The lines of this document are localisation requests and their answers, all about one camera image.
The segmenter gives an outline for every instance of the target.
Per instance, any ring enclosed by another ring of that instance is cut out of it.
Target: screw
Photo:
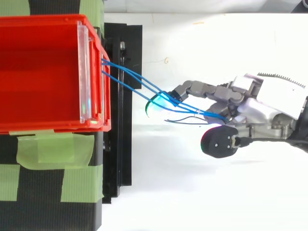
[[[121,51],[125,50],[125,42],[120,42],[120,50]]]

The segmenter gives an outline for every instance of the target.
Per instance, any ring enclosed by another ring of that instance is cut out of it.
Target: black metal bracket
[[[111,62],[141,74],[142,26],[105,24],[104,47]],[[134,89],[141,84],[111,67],[111,75]],[[118,197],[121,186],[131,185],[132,92],[111,81],[111,126],[104,134],[103,203]]]

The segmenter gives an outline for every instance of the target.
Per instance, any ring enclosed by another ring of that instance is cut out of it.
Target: silver metal part
[[[124,51],[125,50],[125,42],[120,42],[120,50]]]
[[[295,130],[296,120],[284,114],[277,114],[268,123],[236,123],[228,126],[237,128],[239,137],[287,139]]]

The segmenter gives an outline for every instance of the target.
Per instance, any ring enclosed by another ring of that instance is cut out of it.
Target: green masking tape
[[[0,165],[0,201],[17,201],[20,165]]]
[[[61,202],[96,203],[102,198],[102,165],[64,171]]]
[[[85,168],[89,165],[94,136],[46,133],[18,137],[17,162],[31,170]]]
[[[0,16],[30,15],[28,0],[0,0]]]
[[[87,16],[93,27],[101,26],[102,0],[81,0],[79,13]]]

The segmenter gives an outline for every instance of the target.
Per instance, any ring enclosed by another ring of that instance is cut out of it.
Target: thin black wire
[[[207,122],[206,119],[202,119],[202,118],[199,118],[199,117],[195,117],[195,116],[188,116],[188,117],[185,117],[183,119],[178,119],[178,120],[165,120],[166,122],[168,123],[173,123],[173,124],[188,124],[188,125],[208,125],[208,123],[181,123],[180,121],[183,121],[183,120],[186,120],[188,118],[195,118],[195,119],[200,119],[200,120],[203,120],[205,122]]]
[[[180,121],[183,121],[185,119],[189,119],[189,118],[196,118],[196,119],[200,119],[200,120],[203,120],[203,121],[206,121],[206,119],[203,119],[203,118],[200,118],[200,117],[195,117],[195,116],[188,116],[188,117],[185,117],[183,119],[178,119],[178,120],[170,120],[170,119],[167,119],[167,121],[170,121],[170,122],[180,122]]]

